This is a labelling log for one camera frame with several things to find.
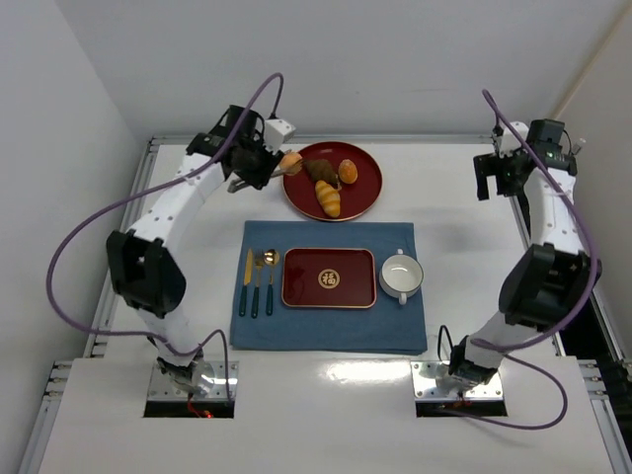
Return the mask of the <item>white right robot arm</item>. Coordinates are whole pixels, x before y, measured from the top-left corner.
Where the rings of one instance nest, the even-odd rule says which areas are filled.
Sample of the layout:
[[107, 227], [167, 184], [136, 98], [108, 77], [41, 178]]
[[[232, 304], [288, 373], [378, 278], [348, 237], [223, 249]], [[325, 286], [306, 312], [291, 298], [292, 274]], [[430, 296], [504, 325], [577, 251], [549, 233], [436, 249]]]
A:
[[498, 124], [493, 152], [473, 159], [478, 199], [489, 198], [493, 178], [498, 195], [525, 200], [529, 244], [502, 285], [497, 312], [451, 351], [448, 377], [461, 392], [488, 383], [514, 346], [558, 331], [600, 276], [571, 210], [578, 167], [562, 148], [564, 131], [549, 118]]

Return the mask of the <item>round pink bread bun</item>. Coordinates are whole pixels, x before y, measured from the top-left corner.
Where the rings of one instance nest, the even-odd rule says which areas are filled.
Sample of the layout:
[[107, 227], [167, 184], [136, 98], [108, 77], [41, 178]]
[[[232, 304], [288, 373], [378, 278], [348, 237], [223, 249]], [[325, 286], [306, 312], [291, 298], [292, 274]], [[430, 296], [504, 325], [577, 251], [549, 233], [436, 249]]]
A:
[[298, 152], [288, 152], [278, 163], [278, 168], [284, 175], [293, 176], [300, 172], [302, 161], [303, 158]]

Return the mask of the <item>metal tongs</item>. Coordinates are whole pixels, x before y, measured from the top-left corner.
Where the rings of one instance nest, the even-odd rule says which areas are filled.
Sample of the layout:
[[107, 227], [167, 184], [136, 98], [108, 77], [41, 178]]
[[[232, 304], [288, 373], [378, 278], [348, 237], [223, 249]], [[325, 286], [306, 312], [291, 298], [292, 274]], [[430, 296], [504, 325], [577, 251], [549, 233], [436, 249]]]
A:
[[[296, 175], [302, 168], [302, 162], [303, 159], [298, 159], [297, 161], [294, 161], [287, 166], [279, 167], [278, 169], [274, 170], [268, 177], [268, 180], [264, 183], [264, 186], [266, 186], [271, 180], [274, 180], [276, 178]], [[227, 191], [230, 194], [235, 194], [247, 188], [253, 187], [254, 185], [250, 185], [242, 179], [236, 179], [230, 182]]]

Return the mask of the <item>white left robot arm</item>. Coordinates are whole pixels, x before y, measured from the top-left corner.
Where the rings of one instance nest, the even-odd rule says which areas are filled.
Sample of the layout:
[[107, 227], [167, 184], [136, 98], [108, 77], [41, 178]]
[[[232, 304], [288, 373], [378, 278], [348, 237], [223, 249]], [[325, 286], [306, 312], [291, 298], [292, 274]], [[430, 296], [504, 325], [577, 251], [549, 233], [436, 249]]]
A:
[[187, 281], [176, 261], [180, 241], [230, 175], [237, 176], [229, 187], [232, 193], [266, 186], [283, 156], [282, 146], [294, 133], [294, 126], [282, 118], [264, 119], [229, 107], [210, 132], [189, 144], [176, 185], [126, 231], [114, 231], [107, 239], [114, 292], [146, 325], [161, 371], [190, 395], [201, 393], [211, 374], [182, 305]]

